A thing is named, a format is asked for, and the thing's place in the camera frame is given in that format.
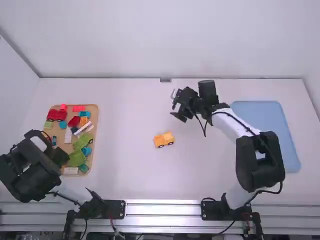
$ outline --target wooden tray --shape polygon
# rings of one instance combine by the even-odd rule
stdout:
[[[67,104],[68,108],[67,108],[67,116],[66,116],[65,121],[68,124],[68,122],[74,116],[78,116],[79,112],[73,112],[72,108],[73,108],[73,106],[79,106],[79,105],[85,106],[85,111],[91,112],[91,117],[90,117],[89,121],[91,121],[92,124],[94,125],[94,128],[90,131],[90,133],[93,134],[93,143],[89,144],[88,147],[92,148],[92,153],[86,157],[86,162],[85,162],[85,164],[89,167],[89,171],[87,171],[86,173],[83,173],[82,171],[79,170],[77,175],[70,175],[70,176],[87,175],[90,172],[90,169],[92,167],[93,156],[94,156],[94,152],[95,152],[94,151],[95,150],[95,138],[96,138],[96,132],[97,132],[97,127],[98,127],[98,117],[99,117],[98,106],[95,104]],[[59,110],[60,105],[54,105],[50,109]],[[73,148],[73,143],[76,142],[78,140],[78,138],[76,136],[72,135],[71,143],[64,143],[66,129],[61,129],[58,121],[53,122],[52,129],[45,128],[45,129],[43,129],[43,131],[45,131],[51,138],[52,138],[52,136],[56,136],[57,137],[57,141],[56,141],[57,145],[61,149],[63,149],[66,153],[70,154],[75,151]],[[61,168],[61,173],[64,174],[64,166]]]

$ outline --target white table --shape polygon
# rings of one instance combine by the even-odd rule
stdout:
[[[197,89],[200,80],[42,79],[21,134],[41,129],[53,105],[97,104],[100,112],[91,172],[84,177],[63,177],[65,184],[79,194],[87,194],[87,187],[105,199],[126,200],[126,217],[115,221],[123,232],[217,233],[229,222],[202,221],[199,202],[204,197],[219,199],[237,180],[236,147],[214,127],[208,128],[204,138],[195,119],[183,123],[169,114],[172,90]],[[299,173],[286,175],[280,195],[261,194],[254,200],[264,232],[319,234],[320,123],[302,80],[215,82],[221,102],[278,101],[301,161]],[[153,137],[166,131],[174,134],[174,145],[155,148]],[[22,204],[1,186],[0,201],[0,209],[8,213],[0,218],[2,231],[63,229],[68,208],[51,198]],[[88,223],[89,232],[112,231],[108,220]],[[76,220],[74,230],[83,229],[84,221]],[[241,233],[241,223],[235,223],[228,233]]]

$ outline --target teal toy block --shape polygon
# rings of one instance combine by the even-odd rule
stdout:
[[[61,129],[66,129],[67,128],[67,122],[66,121],[61,121],[59,122],[59,126]]]

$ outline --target toy block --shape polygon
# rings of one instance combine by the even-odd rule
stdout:
[[[83,105],[76,105],[76,106],[73,106],[72,108],[72,112],[80,112],[84,110],[86,110],[86,107]]]
[[[80,117],[79,116],[74,116],[69,122],[68,122],[68,127],[76,127],[80,123]]]

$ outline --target black cable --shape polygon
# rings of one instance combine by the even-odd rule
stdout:
[[[46,133],[45,131],[40,131],[40,132],[44,133],[48,137],[48,139],[49,139],[49,141],[50,141],[50,143],[52,145],[52,140],[51,140],[51,137],[48,135],[48,133]]]
[[[136,240],[139,240],[144,234],[142,233]]]
[[[204,199],[201,200],[201,203],[204,201],[204,200],[211,200],[213,202],[216,202],[216,200],[212,197],[205,197]]]
[[[64,195],[62,195],[62,194],[60,194],[60,193],[58,193],[58,192],[50,191],[50,192],[48,192],[46,195],[49,195],[49,194],[52,194],[54,197],[55,197],[55,196],[59,196],[60,198],[63,198],[63,199],[65,199],[65,200],[68,200],[68,201],[72,202],[74,205],[78,205],[79,207],[81,207],[81,204],[80,204],[78,201],[72,200],[71,198],[69,198],[69,197],[67,197],[67,196],[64,196]]]
[[[226,231],[228,231],[229,228],[232,227],[232,225],[233,225],[235,222],[236,222],[236,220],[233,220],[233,221],[230,223],[229,226],[227,226],[227,227],[226,227],[224,230],[222,230],[221,232],[218,232],[218,233],[213,234],[212,237],[214,238],[214,237],[217,237],[217,236],[220,236],[220,235],[224,234]]]
[[[80,240],[82,240],[84,238],[84,236],[86,235],[87,227],[88,227],[88,221],[87,221],[87,219],[85,219],[85,228],[84,228],[84,232],[83,232],[82,237],[80,237]]]
[[[259,194],[262,194],[262,193],[267,193],[267,194],[280,194],[281,191],[282,191],[282,188],[283,188],[283,182],[281,181],[280,182],[280,188],[278,191],[268,191],[268,190],[258,190],[255,192],[255,194],[253,195],[252,198],[250,198],[248,201],[245,202],[244,206],[245,205],[248,205],[253,199],[256,198],[256,196],[258,196]]]
[[[195,116],[195,118],[198,120],[198,122],[200,123],[200,126],[201,126],[201,129],[202,129],[202,132],[203,132],[203,135],[204,137],[207,137],[207,134],[206,134],[206,129],[204,128],[204,126],[202,125],[202,122],[200,121],[199,117],[197,116],[197,114],[193,114]]]

